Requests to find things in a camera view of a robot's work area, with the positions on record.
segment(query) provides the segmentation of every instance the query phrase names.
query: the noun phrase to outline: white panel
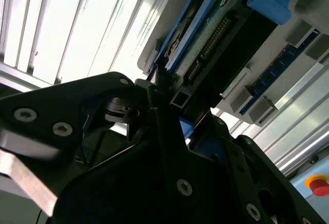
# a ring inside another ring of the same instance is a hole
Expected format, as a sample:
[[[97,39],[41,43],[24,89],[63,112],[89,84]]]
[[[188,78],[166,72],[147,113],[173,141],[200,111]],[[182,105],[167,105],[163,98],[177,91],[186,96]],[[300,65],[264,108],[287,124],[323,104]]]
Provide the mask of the white panel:
[[[277,161],[282,155],[291,151],[303,139],[312,134],[318,127],[327,124],[329,121],[328,116],[329,99],[320,105],[314,112],[307,118],[291,129],[282,139],[280,139],[273,147],[267,152],[267,156],[272,161]]]
[[[28,0],[11,0],[10,20],[4,62],[16,66]]]
[[[137,78],[146,79],[137,66],[138,58],[150,36],[155,22],[159,19],[164,0],[142,0],[132,26],[114,59],[111,71],[125,74],[132,81]]]
[[[93,61],[89,76],[108,72],[140,0],[119,0]]]
[[[19,56],[19,62],[17,65],[17,68],[24,72],[26,72],[30,60],[32,44],[34,41],[35,30],[38,23],[41,3],[42,0],[30,0],[28,5],[26,24],[24,26],[21,51]]]
[[[88,76],[116,3],[117,0],[86,1],[65,52],[59,74],[62,83]]]
[[[9,0],[0,0],[0,52],[4,52]]]
[[[217,115],[220,109],[215,107],[215,108],[210,108],[210,111],[213,115]]]
[[[275,107],[281,109],[287,104],[321,69],[322,64],[316,63],[279,101]]]
[[[241,135],[250,125],[246,122],[243,122],[232,132],[232,137],[236,138],[238,135]]]
[[[127,136],[127,130],[122,128],[121,126],[114,125],[110,128],[110,130],[112,130],[116,133],[120,133],[121,135]]]
[[[299,98],[297,98],[285,111],[271,122],[255,138],[255,142],[266,150],[273,143],[281,139],[285,133],[294,128],[301,120],[305,119],[315,108],[319,100],[328,94],[329,72],[327,71],[313,85],[311,85]],[[324,110],[324,115],[329,117],[329,109]]]
[[[54,83],[79,0],[50,0],[35,49],[33,76]]]
[[[233,115],[230,115],[229,113],[223,113],[220,118],[224,120],[229,130],[231,130],[232,127],[239,121],[239,119]]]

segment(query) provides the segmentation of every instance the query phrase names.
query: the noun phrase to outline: red emergency stop button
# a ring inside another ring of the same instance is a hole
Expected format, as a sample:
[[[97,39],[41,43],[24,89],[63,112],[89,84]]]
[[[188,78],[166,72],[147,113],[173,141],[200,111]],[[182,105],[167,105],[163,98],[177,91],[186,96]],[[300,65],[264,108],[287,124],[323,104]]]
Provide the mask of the red emergency stop button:
[[[329,195],[328,177],[325,175],[313,175],[306,179],[305,186],[310,188],[314,195],[323,197]]]

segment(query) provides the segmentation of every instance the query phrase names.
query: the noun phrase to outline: screw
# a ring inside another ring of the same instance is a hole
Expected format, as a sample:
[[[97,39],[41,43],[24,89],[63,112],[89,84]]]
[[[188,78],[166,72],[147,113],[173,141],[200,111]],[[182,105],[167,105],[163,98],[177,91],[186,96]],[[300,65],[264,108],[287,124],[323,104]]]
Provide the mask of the screw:
[[[128,84],[129,82],[126,79],[120,79],[120,82],[123,84]]]
[[[21,122],[31,122],[37,118],[37,114],[30,108],[19,108],[14,112],[14,117]]]
[[[184,179],[178,179],[177,181],[177,189],[179,190],[180,193],[182,193],[184,196],[191,196],[193,190],[192,186],[190,183],[188,183]]]
[[[304,224],[312,224],[308,219],[305,217],[302,218]]]
[[[259,213],[259,210],[255,207],[255,205],[248,203],[246,205],[246,210],[248,214],[256,221],[261,220],[261,213]]]
[[[52,132],[60,137],[67,137],[72,134],[73,128],[65,122],[58,122],[52,126]]]
[[[227,0],[222,0],[221,3],[220,3],[220,6],[222,7],[223,5],[225,5]]]

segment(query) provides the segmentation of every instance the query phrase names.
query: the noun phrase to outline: black cable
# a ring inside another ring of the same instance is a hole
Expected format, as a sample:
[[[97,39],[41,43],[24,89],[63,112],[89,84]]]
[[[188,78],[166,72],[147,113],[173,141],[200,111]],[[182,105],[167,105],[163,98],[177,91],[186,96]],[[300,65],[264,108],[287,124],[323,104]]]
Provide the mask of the black cable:
[[[94,166],[95,161],[96,161],[96,157],[98,155],[99,149],[101,148],[101,145],[104,141],[104,137],[105,137],[106,131],[102,131],[101,135],[99,136],[99,139],[97,141],[97,144],[95,146],[94,152],[92,154],[92,158],[89,161],[89,166]]]
[[[39,219],[40,219],[40,216],[41,216],[41,212],[42,212],[42,210],[40,210],[40,212],[39,212],[39,215],[38,215],[38,217],[37,217],[37,219],[36,219],[36,222],[35,222],[35,224],[38,224],[38,222],[39,222]]]

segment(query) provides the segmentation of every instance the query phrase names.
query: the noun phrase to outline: wire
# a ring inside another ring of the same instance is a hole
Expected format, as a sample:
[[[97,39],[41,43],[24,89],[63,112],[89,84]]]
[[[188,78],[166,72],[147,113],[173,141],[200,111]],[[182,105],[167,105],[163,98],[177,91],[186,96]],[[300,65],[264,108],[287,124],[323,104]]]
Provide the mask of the wire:
[[[39,219],[40,219],[40,215],[41,215],[41,212],[42,212],[42,210],[40,210],[40,211],[39,211],[39,215],[38,215],[38,217],[37,217],[37,219],[36,219],[36,222],[35,222],[35,224],[38,224],[38,222],[39,222]]]

